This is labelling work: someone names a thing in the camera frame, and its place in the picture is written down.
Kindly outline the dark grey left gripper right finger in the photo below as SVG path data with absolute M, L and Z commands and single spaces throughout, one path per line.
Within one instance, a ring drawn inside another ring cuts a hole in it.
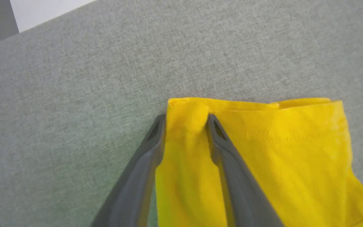
M 285 227 L 220 121 L 206 122 L 211 159 L 218 167 L 228 227 Z

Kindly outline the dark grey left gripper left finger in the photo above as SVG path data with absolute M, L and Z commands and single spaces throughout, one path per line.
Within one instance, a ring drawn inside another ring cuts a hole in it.
M 156 117 L 90 227 L 147 227 L 155 172 L 165 148 L 166 115 Z

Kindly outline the yellow garment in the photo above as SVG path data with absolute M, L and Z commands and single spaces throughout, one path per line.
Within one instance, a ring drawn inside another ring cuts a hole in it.
M 156 170 L 159 227 L 227 227 L 206 133 L 214 114 L 287 227 L 363 227 L 343 103 L 328 98 L 233 102 L 170 99 Z

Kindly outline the grey fabric sofa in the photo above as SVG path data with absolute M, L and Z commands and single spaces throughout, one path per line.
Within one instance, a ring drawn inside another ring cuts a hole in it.
M 0 227 L 89 227 L 173 97 L 342 100 L 363 184 L 363 0 L 97 0 L 0 42 Z

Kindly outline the white box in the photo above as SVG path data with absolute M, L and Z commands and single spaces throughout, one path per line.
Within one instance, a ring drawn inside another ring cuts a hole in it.
M 19 33 L 96 0 L 10 0 Z

